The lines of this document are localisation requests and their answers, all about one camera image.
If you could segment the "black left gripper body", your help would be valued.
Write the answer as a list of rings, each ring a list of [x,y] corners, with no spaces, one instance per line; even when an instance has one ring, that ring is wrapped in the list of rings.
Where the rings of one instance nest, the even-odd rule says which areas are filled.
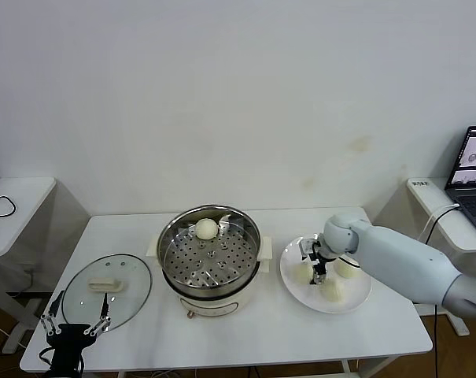
[[[88,324],[62,324],[60,333],[46,338],[54,353],[45,377],[83,375],[83,351],[94,344],[94,336],[85,332],[89,327]]]

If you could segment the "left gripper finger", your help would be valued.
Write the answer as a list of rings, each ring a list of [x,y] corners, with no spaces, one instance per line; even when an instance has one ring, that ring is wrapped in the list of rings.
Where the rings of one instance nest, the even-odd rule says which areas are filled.
[[[57,323],[57,314],[60,309],[61,300],[64,292],[61,291],[58,296],[50,303],[48,310],[40,317],[42,327],[47,335],[56,335],[61,332]]]
[[[91,325],[84,331],[85,335],[101,335],[106,332],[111,324],[111,318],[109,316],[109,301],[108,294],[105,293],[101,305],[98,322]]]

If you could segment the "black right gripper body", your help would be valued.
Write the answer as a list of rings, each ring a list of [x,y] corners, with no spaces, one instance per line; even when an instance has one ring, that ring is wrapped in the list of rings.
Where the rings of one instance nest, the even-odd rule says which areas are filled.
[[[326,263],[327,259],[321,256],[318,252],[311,252],[311,261],[313,263],[313,271],[317,276],[325,276],[327,274]]]

